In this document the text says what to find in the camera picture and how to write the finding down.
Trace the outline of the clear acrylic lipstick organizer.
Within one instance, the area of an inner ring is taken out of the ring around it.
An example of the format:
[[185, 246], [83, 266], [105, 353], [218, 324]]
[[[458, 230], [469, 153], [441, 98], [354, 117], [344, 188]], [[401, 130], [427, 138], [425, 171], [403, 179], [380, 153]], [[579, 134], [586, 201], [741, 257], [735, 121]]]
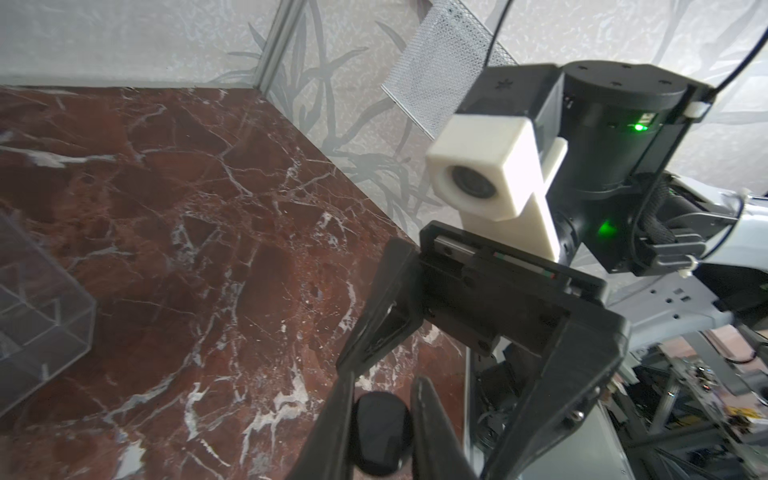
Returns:
[[1, 216], [1, 413], [91, 350], [95, 299]]

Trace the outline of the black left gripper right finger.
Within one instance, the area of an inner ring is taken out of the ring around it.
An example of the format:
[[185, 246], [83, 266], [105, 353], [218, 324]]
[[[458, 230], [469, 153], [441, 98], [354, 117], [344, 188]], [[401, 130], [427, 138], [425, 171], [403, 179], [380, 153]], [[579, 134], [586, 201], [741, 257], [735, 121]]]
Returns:
[[476, 479], [439, 396], [429, 378], [411, 385], [412, 476], [419, 480]]

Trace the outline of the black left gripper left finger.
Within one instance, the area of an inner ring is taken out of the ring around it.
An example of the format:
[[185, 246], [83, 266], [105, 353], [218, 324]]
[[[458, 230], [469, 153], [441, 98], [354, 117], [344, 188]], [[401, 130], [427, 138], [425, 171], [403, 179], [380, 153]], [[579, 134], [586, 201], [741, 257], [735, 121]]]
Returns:
[[344, 373], [335, 382], [301, 452], [286, 476], [293, 480], [352, 478], [348, 460], [355, 377]]

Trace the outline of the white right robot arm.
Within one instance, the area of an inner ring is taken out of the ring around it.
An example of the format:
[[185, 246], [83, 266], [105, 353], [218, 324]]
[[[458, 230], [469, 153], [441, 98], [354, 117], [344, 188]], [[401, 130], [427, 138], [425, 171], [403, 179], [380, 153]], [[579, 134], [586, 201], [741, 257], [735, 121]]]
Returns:
[[485, 479], [576, 432], [626, 354], [707, 318], [767, 319], [765, 200], [667, 165], [717, 89], [653, 65], [485, 68], [426, 154], [462, 225], [389, 241], [336, 368], [342, 387], [431, 322], [482, 356], [502, 429]]

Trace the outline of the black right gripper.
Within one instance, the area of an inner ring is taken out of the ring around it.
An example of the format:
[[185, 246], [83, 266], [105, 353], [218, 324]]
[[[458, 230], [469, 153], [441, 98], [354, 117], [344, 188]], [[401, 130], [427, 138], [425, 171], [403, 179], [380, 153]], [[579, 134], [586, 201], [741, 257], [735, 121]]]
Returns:
[[359, 377], [397, 348], [422, 326], [424, 302], [429, 321], [478, 353], [500, 338], [544, 353], [481, 473], [516, 479], [582, 426], [577, 415], [617, 372], [631, 325], [605, 308], [605, 281], [566, 265], [437, 221], [420, 247], [386, 244], [337, 373]]

